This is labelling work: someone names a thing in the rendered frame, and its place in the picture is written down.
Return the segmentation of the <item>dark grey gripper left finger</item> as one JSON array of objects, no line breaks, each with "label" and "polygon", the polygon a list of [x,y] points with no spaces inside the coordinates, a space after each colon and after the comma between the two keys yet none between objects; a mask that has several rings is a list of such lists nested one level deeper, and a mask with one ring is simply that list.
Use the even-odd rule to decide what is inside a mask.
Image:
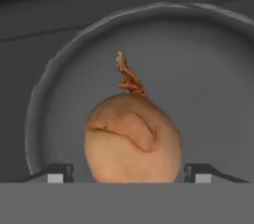
[{"label": "dark grey gripper left finger", "polygon": [[25,178],[22,182],[44,182],[44,183],[69,183],[74,182],[73,164],[50,164],[42,170],[33,173]]}]

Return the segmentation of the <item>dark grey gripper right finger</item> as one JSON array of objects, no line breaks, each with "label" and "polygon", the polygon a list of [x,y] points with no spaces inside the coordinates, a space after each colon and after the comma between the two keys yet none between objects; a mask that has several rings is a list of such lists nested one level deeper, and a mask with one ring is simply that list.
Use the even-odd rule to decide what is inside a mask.
[{"label": "dark grey gripper right finger", "polygon": [[211,164],[185,164],[184,172],[186,183],[213,183],[222,180],[247,183],[247,180],[223,173]]}]

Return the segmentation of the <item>tan onion with stem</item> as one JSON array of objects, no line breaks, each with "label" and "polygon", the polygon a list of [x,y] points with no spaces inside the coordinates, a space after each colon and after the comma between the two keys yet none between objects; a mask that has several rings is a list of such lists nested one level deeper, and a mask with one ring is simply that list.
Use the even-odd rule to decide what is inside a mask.
[{"label": "tan onion with stem", "polygon": [[155,105],[122,52],[116,67],[124,91],[105,98],[85,123],[84,153],[99,183],[168,183],[183,161],[181,134]]}]

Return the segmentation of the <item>grey round pan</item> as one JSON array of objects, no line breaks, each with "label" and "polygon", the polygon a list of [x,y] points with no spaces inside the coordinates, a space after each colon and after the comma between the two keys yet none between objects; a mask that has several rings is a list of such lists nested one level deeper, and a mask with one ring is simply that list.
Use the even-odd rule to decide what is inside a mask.
[{"label": "grey round pan", "polygon": [[208,4],[155,3],[113,13],[80,31],[46,66],[25,123],[30,172],[83,154],[92,108],[118,93],[122,51],[180,129],[187,164],[210,164],[254,183],[254,21]]}]

